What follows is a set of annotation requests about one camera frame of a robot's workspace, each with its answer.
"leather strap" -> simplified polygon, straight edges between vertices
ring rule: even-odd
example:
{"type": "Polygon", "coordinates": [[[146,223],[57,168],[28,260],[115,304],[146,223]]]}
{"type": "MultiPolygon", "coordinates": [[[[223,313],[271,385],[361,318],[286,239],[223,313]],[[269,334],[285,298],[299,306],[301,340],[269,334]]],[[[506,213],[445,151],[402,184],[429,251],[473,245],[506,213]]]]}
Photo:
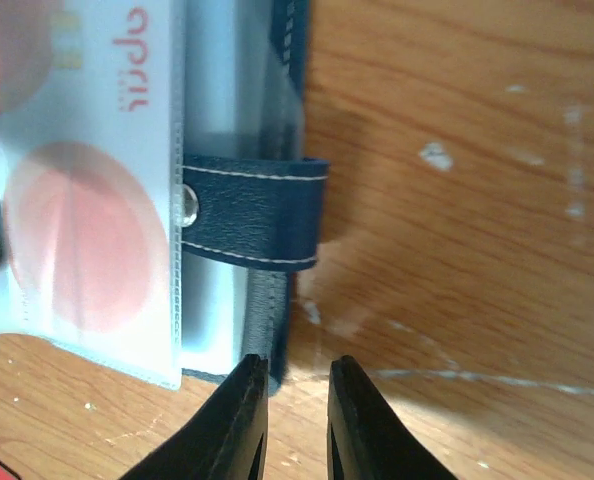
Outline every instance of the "leather strap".
{"type": "Polygon", "coordinates": [[[328,163],[187,156],[197,197],[185,251],[257,270],[296,272],[317,261],[328,163]]]}

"red circle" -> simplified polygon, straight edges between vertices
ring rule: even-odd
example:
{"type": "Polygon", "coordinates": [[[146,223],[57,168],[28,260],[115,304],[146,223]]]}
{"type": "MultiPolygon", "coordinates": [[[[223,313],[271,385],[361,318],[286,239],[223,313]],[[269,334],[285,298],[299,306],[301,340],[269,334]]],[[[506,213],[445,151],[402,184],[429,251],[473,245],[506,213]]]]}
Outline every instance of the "red circle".
{"type": "Polygon", "coordinates": [[[134,319],[159,278],[168,245],[148,195],[123,166],[90,146],[51,144],[10,177],[4,217],[13,274],[80,329],[134,319]]]}

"wooden table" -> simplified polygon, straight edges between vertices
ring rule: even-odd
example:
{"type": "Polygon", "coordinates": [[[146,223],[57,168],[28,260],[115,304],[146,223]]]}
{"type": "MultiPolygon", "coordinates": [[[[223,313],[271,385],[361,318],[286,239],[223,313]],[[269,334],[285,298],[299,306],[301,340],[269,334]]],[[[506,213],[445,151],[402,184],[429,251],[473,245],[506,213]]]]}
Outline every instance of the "wooden table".
{"type": "MultiPolygon", "coordinates": [[[[266,478],[325,478],[348,353],[460,478],[594,479],[594,0],[313,3],[307,150],[333,168],[266,478]]],[[[213,389],[0,338],[0,458],[113,479],[213,389]]]]}

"card holder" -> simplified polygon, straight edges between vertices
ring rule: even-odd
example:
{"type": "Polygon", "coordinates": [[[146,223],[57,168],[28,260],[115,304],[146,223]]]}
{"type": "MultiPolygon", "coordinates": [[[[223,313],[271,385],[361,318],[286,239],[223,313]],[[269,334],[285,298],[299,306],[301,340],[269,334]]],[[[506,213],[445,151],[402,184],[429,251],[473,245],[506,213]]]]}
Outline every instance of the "card holder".
{"type": "Polygon", "coordinates": [[[0,334],[168,388],[258,354],[275,391],[328,174],[308,1],[40,4],[0,0],[0,334]]]}

